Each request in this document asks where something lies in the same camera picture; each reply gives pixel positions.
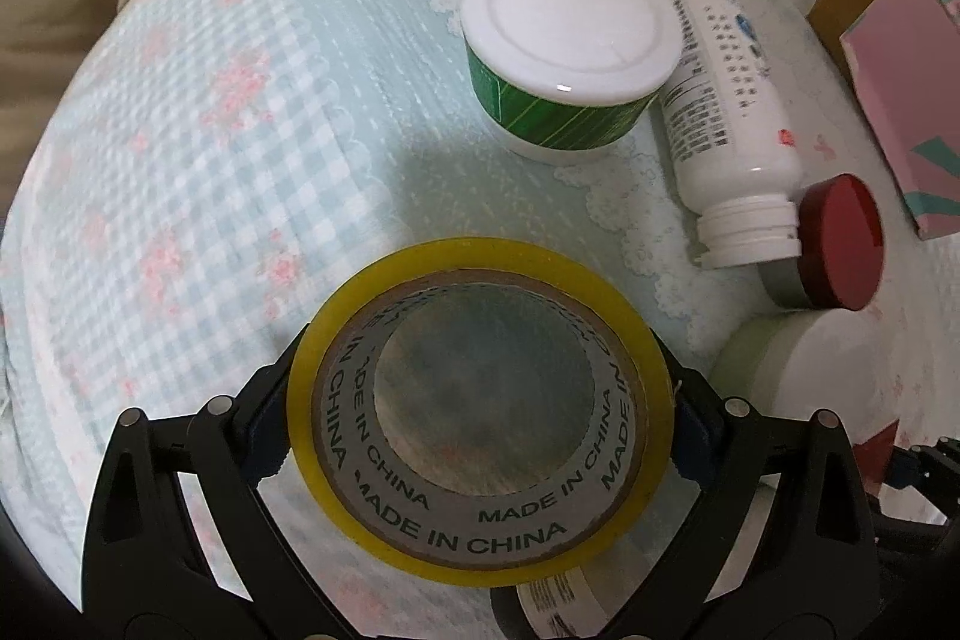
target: white plastic bottle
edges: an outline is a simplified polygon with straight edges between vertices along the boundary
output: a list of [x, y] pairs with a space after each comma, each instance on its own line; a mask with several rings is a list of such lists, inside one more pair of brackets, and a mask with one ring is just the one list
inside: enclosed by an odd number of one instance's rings
[[700, 216], [704, 268], [800, 255], [790, 196], [803, 167], [737, 0], [675, 0], [680, 66], [661, 92], [680, 198]]

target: yellow tape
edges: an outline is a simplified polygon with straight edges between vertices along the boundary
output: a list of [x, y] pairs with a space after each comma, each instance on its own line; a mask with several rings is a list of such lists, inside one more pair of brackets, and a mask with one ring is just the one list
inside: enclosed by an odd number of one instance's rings
[[[539, 281], [585, 306], [619, 338], [635, 365], [645, 400], [646, 438], [635, 480], [625, 498], [586, 539], [558, 555], [501, 569], [458, 568], [411, 555], [372, 533], [344, 506], [323, 470], [315, 447], [314, 389], [320, 364], [344, 326], [368, 302], [395, 287], [438, 272], [496, 271]], [[296, 464], [314, 498], [350, 539], [397, 569], [446, 584], [494, 587], [547, 578], [579, 566], [611, 545], [637, 520], [659, 485], [673, 437], [673, 394], [656, 340], [637, 312], [609, 283], [564, 256], [510, 239], [441, 239], [408, 247], [367, 266], [350, 278], [320, 309], [301, 340], [287, 391], [287, 424]]]

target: black mechanical part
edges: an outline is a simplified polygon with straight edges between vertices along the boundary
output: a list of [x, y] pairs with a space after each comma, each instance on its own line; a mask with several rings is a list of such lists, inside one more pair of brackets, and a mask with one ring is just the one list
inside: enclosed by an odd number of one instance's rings
[[[234, 400], [216, 397], [196, 415], [161, 421], [140, 410], [121, 415], [83, 555], [85, 613], [107, 640], [304, 640], [313, 634], [359, 640], [256, 492], [289, 450], [284, 407], [298, 343], [275, 365], [257, 370]], [[680, 474], [699, 482], [701, 496], [598, 640], [920, 636], [904, 629], [918, 620], [915, 606], [946, 600], [945, 590], [952, 600], [955, 592], [960, 545], [954, 525], [884, 516], [862, 489], [833, 413], [821, 410], [808, 422], [766, 418], [742, 400], [724, 402], [662, 343], [661, 350], [676, 390], [677, 428], [693, 432], [675, 439], [673, 458]], [[938, 506], [956, 506], [957, 453], [953, 440], [904, 451], [892, 472], [899, 469], [905, 486], [928, 493]], [[220, 589], [210, 575], [177, 472], [199, 477], [251, 600]], [[781, 476], [779, 488], [747, 576], [737, 589], [705, 602], [766, 474]], [[921, 582], [923, 594], [916, 589]], [[494, 589], [491, 603], [508, 637], [534, 640], [515, 589]], [[928, 629], [924, 637], [954, 634]]]

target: small jar with red lid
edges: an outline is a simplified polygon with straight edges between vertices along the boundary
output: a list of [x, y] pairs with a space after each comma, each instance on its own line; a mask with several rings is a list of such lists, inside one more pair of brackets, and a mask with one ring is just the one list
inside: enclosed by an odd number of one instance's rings
[[799, 209], [800, 257], [760, 265], [787, 309], [862, 310], [883, 276], [883, 226], [870, 189], [854, 175], [811, 186]]

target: silver screw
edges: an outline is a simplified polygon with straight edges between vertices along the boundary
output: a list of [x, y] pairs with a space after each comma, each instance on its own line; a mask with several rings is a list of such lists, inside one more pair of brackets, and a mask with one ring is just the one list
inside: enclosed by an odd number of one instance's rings
[[121, 426], [133, 426], [138, 420], [140, 420], [140, 410], [139, 408], [127, 408], [120, 413], [120, 417], [117, 418], [117, 423]]
[[233, 400], [229, 396], [214, 396], [206, 403], [206, 411], [211, 415], [223, 415], [233, 407]]
[[817, 420], [821, 426], [826, 426], [827, 429], [836, 429], [840, 425], [840, 419], [832, 410], [820, 410], [817, 413]]
[[734, 418], [746, 418], [750, 414], [750, 403], [738, 396], [731, 396], [723, 403], [723, 409]]

